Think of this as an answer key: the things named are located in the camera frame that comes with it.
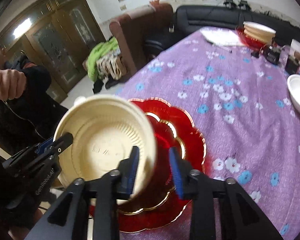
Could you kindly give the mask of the person's hand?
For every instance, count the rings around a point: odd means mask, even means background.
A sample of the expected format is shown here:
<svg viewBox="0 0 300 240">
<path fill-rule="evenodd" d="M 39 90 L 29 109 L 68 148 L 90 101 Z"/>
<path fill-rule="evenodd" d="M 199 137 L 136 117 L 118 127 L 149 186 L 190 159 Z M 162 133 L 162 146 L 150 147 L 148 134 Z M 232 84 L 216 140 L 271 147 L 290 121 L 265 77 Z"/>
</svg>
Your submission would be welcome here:
<svg viewBox="0 0 300 240">
<path fill-rule="evenodd" d="M 0 100 L 19 98 L 26 87 L 26 76 L 14 69 L 0 70 Z"/>
</svg>

